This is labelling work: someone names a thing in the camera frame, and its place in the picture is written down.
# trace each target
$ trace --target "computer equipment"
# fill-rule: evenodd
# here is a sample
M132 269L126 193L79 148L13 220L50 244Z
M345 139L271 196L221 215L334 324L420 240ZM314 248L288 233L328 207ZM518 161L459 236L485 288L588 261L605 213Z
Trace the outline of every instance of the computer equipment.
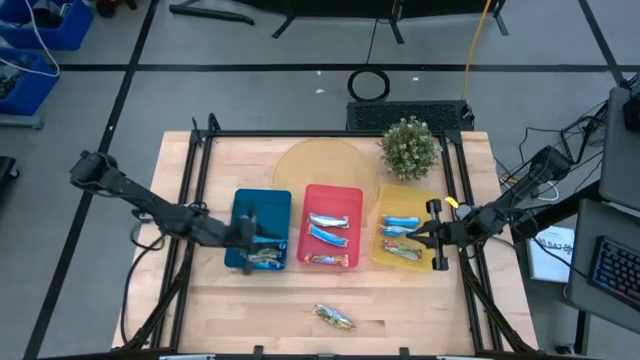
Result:
M600 236L588 283L640 311L640 251Z
M434 135L442 135L445 130L473 130L473 114L463 100L350 102L347 130L386 131L410 116L426 122Z

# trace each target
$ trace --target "small green plant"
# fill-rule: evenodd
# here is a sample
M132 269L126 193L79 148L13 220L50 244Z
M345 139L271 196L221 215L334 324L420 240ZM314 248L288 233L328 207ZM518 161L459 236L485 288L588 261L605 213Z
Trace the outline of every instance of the small green plant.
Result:
M382 148L381 158L389 172L400 180L425 177L438 158L439 149L427 124L415 116L392 125L378 145Z

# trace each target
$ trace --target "blue bin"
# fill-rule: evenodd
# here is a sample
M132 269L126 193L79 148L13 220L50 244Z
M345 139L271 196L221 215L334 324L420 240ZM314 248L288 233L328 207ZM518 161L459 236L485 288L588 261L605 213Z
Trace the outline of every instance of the blue bin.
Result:
M44 58L35 52L0 48L0 57L7 61L18 60L20 56L27 55L33 59L31 69L45 73L53 73L53 69L44 61ZM9 96L0 99L0 113L13 115L33 115L40 104L55 85L58 78L40 74L25 73Z
M29 0L33 6L38 0ZM76 50L87 33L93 14L82 0L51 0L58 6L72 3L67 15L56 29L38 28L40 37L51 50ZM21 23L30 18L25 0L4 0L0 5L0 20L9 23ZM22 28L0 26L2 36L11 46L19 49L41 49L42 45L33 32L31 25Z

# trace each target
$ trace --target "yellow cable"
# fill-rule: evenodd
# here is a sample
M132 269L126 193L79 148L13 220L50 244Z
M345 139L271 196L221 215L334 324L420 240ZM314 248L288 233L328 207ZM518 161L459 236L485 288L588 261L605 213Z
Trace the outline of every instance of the yellow cable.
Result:
M476 33L473 35L473 41L471 42L471 47L469 48L469 54L467 55L467 66L464 68L464 85L462 86L462 100L467 98L467 88L469 87L469 68L471 67L471 60L473 60L473 51L476 49L476 42L478 42L478 37L482 32L482 24L484 24L484 19L487 17L487 12L489 11L489 5L491 5L491 0L487 0L487 3L484 5L484 10L482 10L482 16L480 17L480 23L478 23L478 28L476 29Z

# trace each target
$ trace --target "concrete floor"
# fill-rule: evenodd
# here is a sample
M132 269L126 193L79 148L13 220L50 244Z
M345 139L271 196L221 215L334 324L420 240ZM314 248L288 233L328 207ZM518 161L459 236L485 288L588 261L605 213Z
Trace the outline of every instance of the concrete floor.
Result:
M121 6L113 19L96 17L79 51L54 52L67 69L77 71L64 71L38 110L44 129L0 129L0 154L16 157L22 170L0 204L3 359L23 357L78 208L81 193L68 184L67 171L80 151L97 149L110 117L119 121L109 152L145 185L151 182L163 132L190 129L192 116L204 123L213 111L224 129L344 128L351 101L348 71L138 71L122 112L112 113L126 67L92 72L81 65L128 64L149 1L139 0L137 11ZM257 25L249 27L175 16L168 3L157 4L140 64L364 63L374 26L373 20L362 19L296 19L274 40L270 35L282 16L225 1L206 3L252 16ZM588 3L618 64L638 66L640 50L631 45L640 31L633 15L640 12L640 3ZM468 102L477 116L476 129L489 133L494 153L512 167L520 162L515 150L525 126L560 129L606 99L615 82L577 0L511 0L502 16L510 35L500 35L496 22L488 19L474 63L603 66L602 72L471 74ZM395 43L389 25L378 24L370 63L464 64L477 21L477 15L403 20L399 27L405 45ZM460 71L388 74L389 100L457 99L463 81ZM366 97L377 94L381 84L363 75L356 87ZM531 134L525 157L557 140L555 134ZM590 156L599 149L587 151ZM558 185L561 198L573 192L596 162ZM122 201L93 199L41 357L109 349L134 250L127 240L133 224L129 208ZM572 221L563 224L573 226ZM553 351L555 345L571 342L577 312L562 303L561 286L528 280L528 270L522 271L540 348ZM640 351L639 340L594 319L589 355L629 359Z

